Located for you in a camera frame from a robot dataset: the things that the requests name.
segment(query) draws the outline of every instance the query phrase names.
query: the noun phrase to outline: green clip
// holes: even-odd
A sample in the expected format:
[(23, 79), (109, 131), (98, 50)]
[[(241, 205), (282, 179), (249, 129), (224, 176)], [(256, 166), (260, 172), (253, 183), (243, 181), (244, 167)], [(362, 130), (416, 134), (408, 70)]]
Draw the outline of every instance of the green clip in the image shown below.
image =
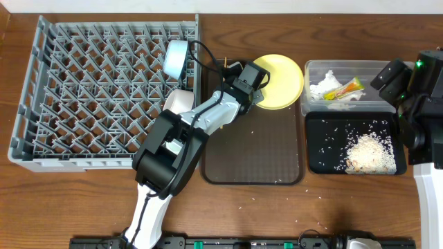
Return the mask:
[(203, 242), (202, 241), (194, 242), (194, 249), (203, 249)]
[(283, 244), (284, 249), (293, 249), (293, 244), (291, 242), (285, 242)]

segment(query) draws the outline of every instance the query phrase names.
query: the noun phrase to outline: robotic arm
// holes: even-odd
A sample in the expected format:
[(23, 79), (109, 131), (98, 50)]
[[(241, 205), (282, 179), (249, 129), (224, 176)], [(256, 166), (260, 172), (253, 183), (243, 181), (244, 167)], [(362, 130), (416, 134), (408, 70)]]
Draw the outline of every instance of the robotic arm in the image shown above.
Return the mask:
[[(170, 42), (165, 66), (168, 66), (169, 50), (183, 42), (186, 41)], [(132, 168), (137, 171), (138, 202), (132, 224), (124, 236), (135, 248), (152, 248), (160, 239), (168, 204), (188, 183), (209, 136), (263, 100), (260, 84), (266, 75), (269, 81), (268, 71), (249, 62), (244, 69), (238, 64), (223, 74), (226, 78), (223, 89), (216, 89), (213, 96), (197, 108), (180, 114), (162, 111), (136, 153)], [(163, 146), (164, 142), (173, 140), (184, 144), (177, 155)]]
[(413, 70), (391, 61), (371, 86), (398, 110), (419, 192), (422, 248), (443, 249), (443, 51), (421, 51)]

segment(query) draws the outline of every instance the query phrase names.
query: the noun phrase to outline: yellow plate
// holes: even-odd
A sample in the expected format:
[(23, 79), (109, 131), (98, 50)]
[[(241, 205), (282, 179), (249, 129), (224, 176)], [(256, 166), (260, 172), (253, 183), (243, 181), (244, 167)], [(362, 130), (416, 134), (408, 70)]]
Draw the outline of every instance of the yellow plate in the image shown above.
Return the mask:
[(303, 73), (292, 59), (283, 55), (265, 55), (254, 61), (271, 73), (271, 81), (262, 89), (259, 107), (278, 110), (294, 103), (303, 90)]

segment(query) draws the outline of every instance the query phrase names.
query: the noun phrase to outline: food wrapper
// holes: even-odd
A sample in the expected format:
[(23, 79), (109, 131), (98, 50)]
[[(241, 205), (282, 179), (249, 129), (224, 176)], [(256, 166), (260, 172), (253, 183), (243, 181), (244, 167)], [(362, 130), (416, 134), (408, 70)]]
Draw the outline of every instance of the food wrapper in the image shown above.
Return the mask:
[(341, 86), (333, 91), (330, 91), (329, 93), (326, 93), (323, 98), (325, 100), (340, 100), (341, 98), (344, 98), (345, 96), (356, 92), (356, 91), (362, 91), (364, 90), (364, 86), (361, 84), (358, 77), (355, 77), (350, 82), (348, 82), (346, 85)]

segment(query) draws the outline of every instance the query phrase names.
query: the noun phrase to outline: plastic grid rack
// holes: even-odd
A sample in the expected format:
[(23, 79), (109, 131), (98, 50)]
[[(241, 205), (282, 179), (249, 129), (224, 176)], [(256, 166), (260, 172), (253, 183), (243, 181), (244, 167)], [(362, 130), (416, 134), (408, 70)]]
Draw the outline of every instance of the plastic grid rack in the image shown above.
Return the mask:
[(55, 25), (40, 17), (9, 159), (34, 172), (130, 168), (173, 90), (193, 91), (199, 104), (200, 68), (189, 53), (182, 80), (162, 70), (173, 39), (199, 39), (198, 15)]

